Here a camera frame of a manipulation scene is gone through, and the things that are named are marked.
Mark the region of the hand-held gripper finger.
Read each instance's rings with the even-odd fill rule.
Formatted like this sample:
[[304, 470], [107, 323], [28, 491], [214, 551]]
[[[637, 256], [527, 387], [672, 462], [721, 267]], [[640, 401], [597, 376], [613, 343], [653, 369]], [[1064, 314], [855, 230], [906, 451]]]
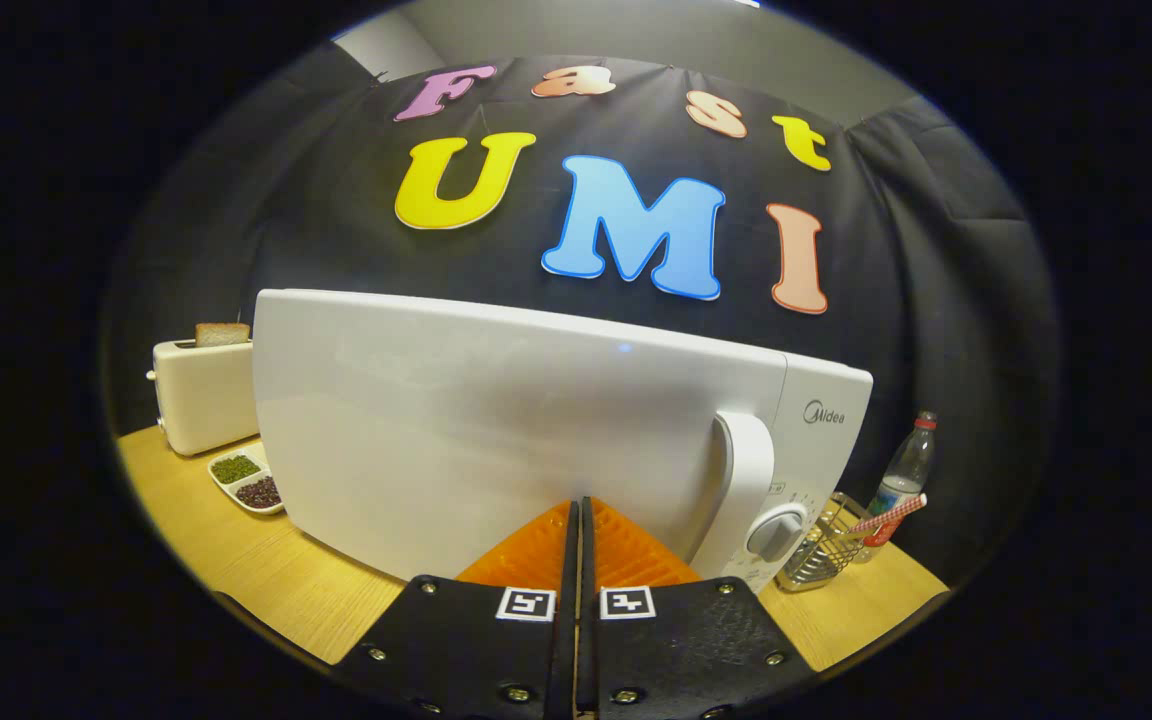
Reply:
[[598, 719], [765, 719], [817, 683], [737, 577], [608, 582], [626, 516], [581, 501], [579, 710]]
[[582, 509], [559, 503], [515, 533], [535, 559], [493, 583], [416, 575], [332, 679], [389, 719], [568, 719], [579, 602]]

